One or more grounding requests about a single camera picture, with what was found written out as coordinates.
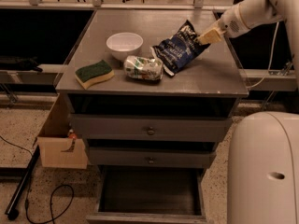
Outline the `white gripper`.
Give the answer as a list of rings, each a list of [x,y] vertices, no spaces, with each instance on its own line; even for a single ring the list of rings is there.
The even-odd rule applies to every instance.
[[[196,40],[201,45],[214,44],[221,42],[222,35],[236,38],[247,33],[250,28],[248,25],[249,10],[242,5],[234,5],[227,9],[219,18],[218,24],[214,24],[199,36]]]

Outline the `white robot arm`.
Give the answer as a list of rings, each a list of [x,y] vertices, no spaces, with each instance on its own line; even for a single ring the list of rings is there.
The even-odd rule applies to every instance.
[[[212,44],[225,34],[284,21],[292,64],[299,64],[299,0],[244,0],[198,37]],[[299,224],[299,116],[259,112],[243,118],[228,155],[227,224]]]

